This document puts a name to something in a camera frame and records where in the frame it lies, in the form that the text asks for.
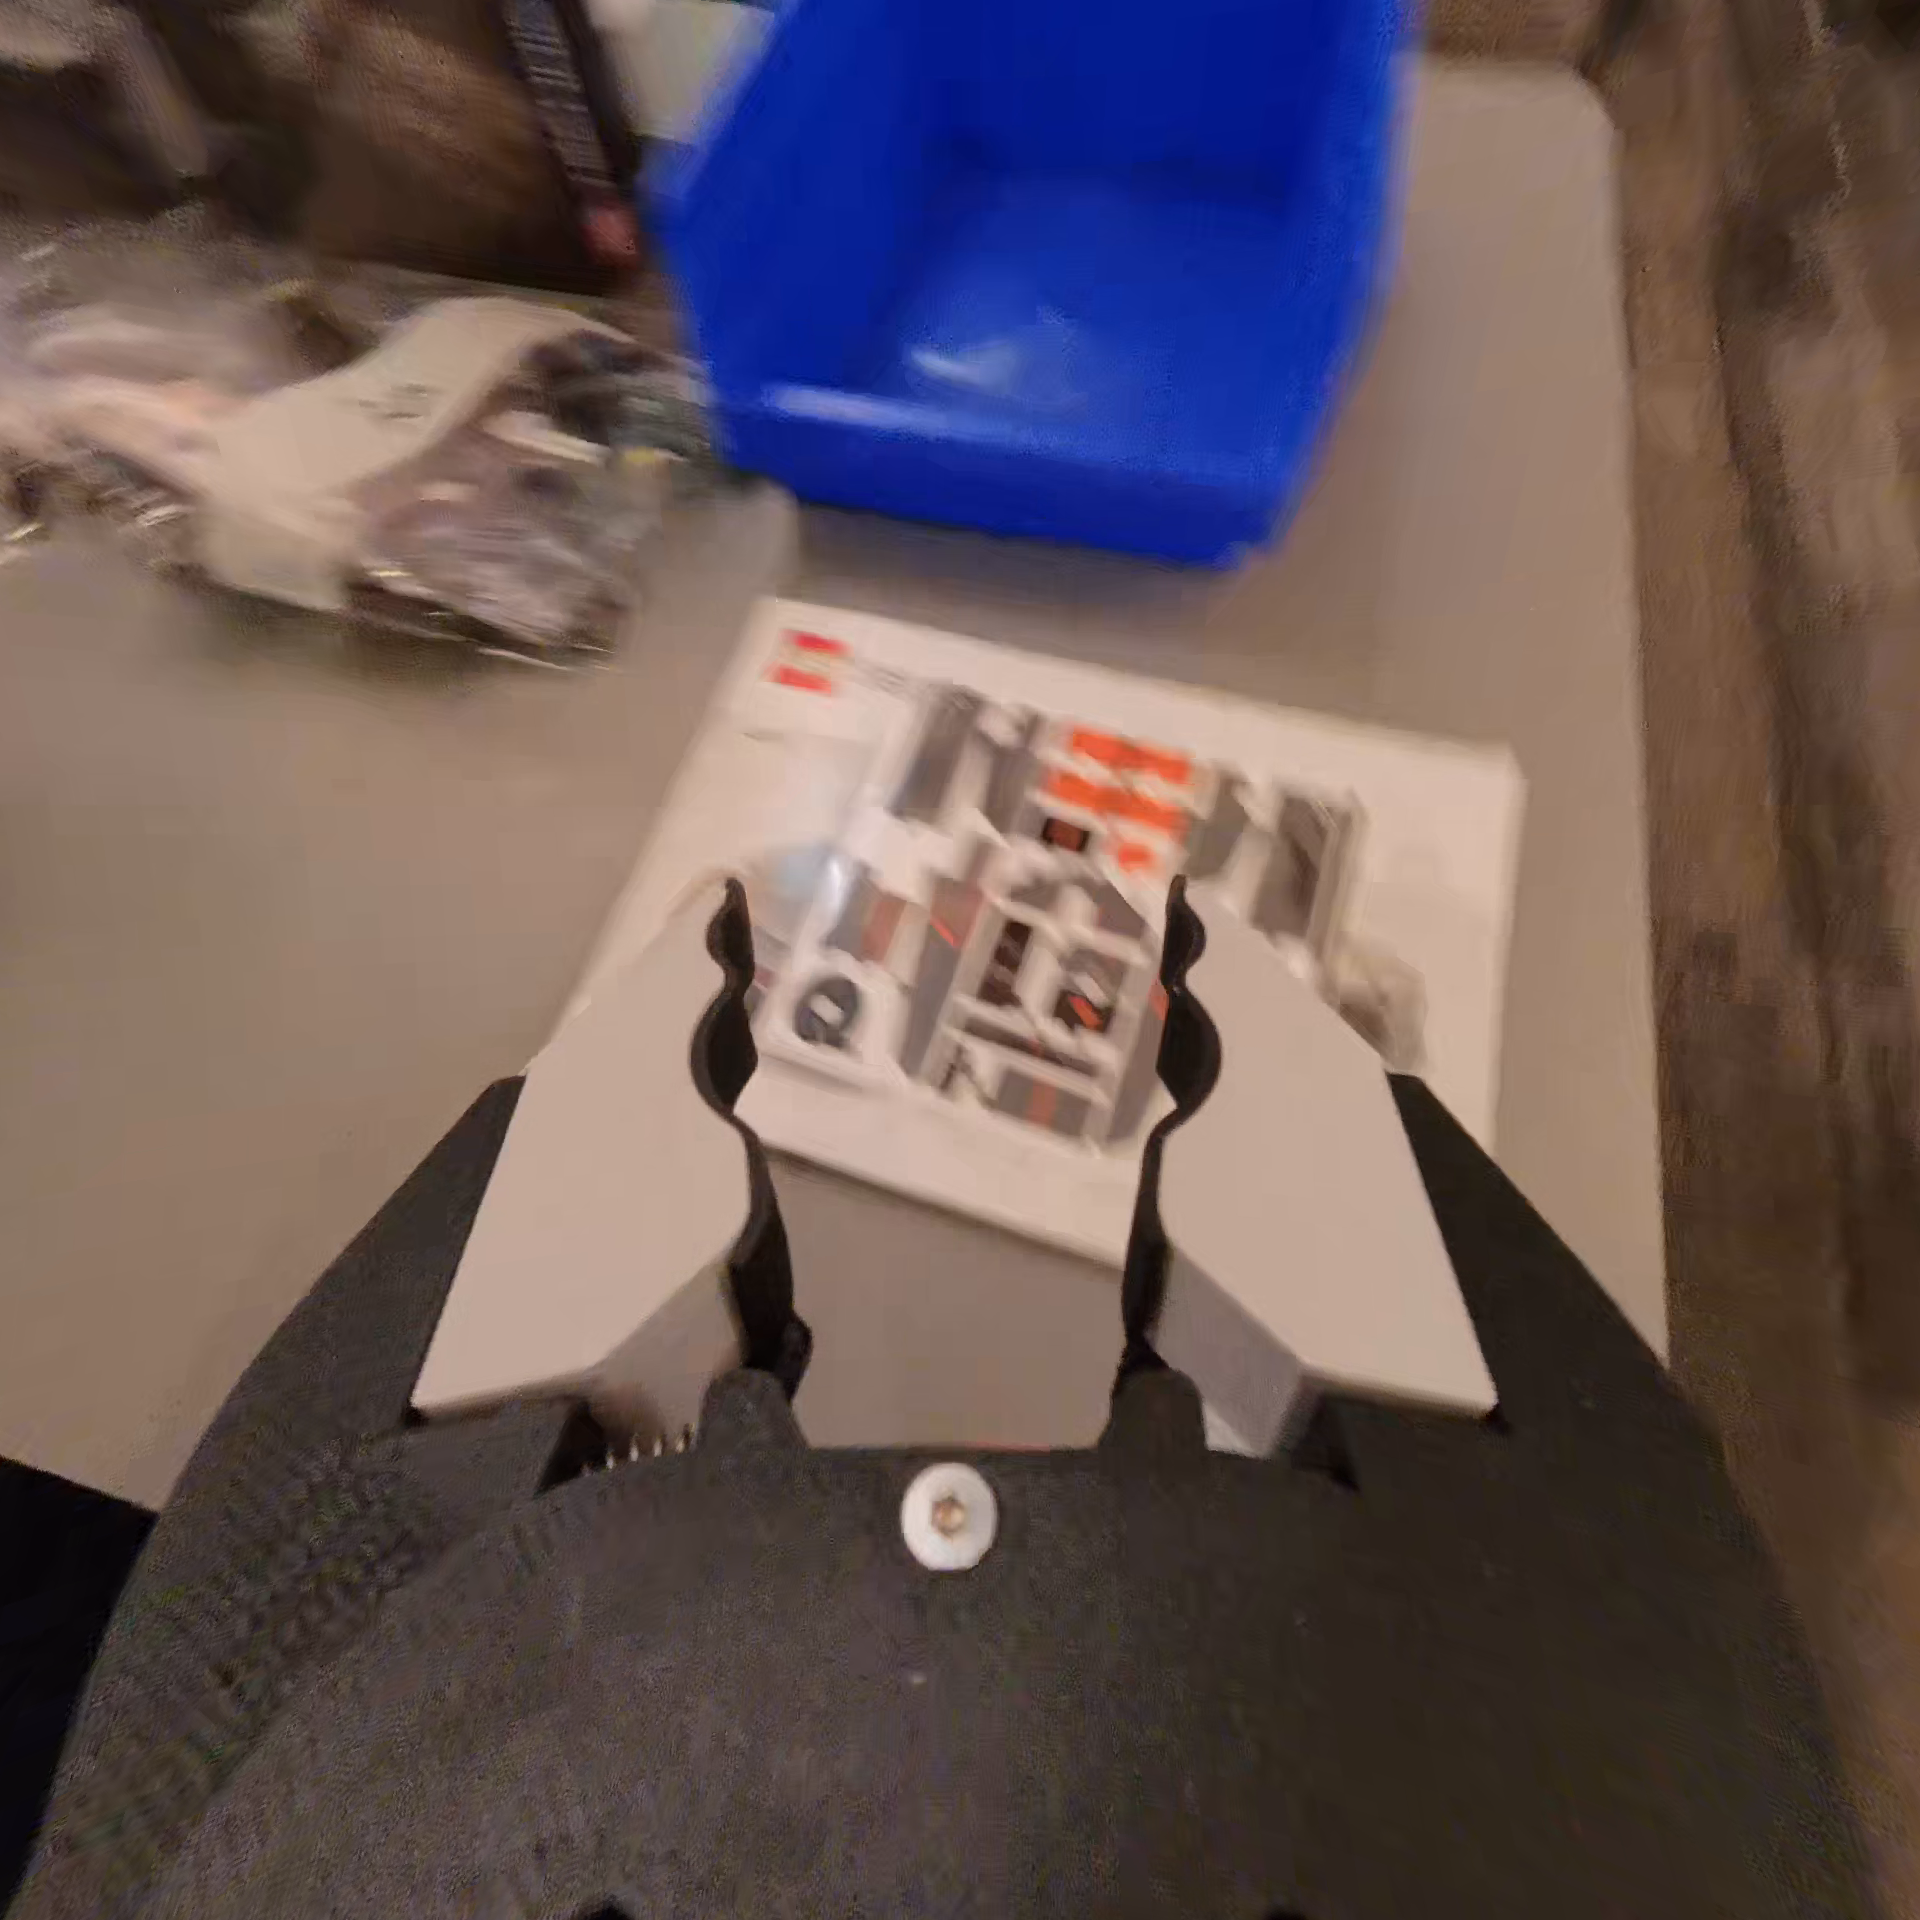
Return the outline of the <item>clear bag of lego parts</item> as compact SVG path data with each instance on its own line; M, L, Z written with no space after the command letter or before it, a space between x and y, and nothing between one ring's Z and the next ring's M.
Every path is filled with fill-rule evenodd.
M716 473L681 362L560 304L446 298L223 415L182 556L276 609L572 666L617 644Z
M130 235L4 260L4 542L96 514L170 538L197 516L215 430L252 400L348 366L374 310L324 279Z

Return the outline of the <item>blue plastic bin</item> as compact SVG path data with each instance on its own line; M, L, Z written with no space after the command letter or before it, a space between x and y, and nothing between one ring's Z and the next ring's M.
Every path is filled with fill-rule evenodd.
M722 455L997 538L1269 547L1394 270L1417 14L777 4L650 166Z

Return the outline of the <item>lego instruction booklet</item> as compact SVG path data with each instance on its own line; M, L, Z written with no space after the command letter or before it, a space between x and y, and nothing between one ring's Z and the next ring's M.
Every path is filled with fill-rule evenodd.
M1167 887L1496 1139L1510 753L762 600L572 1006L711 879L766 1147L1114 1266L1167 1111Z

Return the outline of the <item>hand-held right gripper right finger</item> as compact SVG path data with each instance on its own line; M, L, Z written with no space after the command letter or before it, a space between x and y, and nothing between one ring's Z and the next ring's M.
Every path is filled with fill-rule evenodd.
M1496 1385L1377 1055L1232 912L1167 890L1122 1370L1206 1441L1292 1452L1326 1400L1479 1419Z

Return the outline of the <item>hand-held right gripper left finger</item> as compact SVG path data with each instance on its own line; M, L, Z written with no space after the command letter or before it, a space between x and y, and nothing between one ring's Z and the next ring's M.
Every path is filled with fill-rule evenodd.
M428 1422L576 1401L677 1442L734 1370L799 1392L810 1331L738 1108L753 979L744 887L698 883L529 1060L415 1379Z

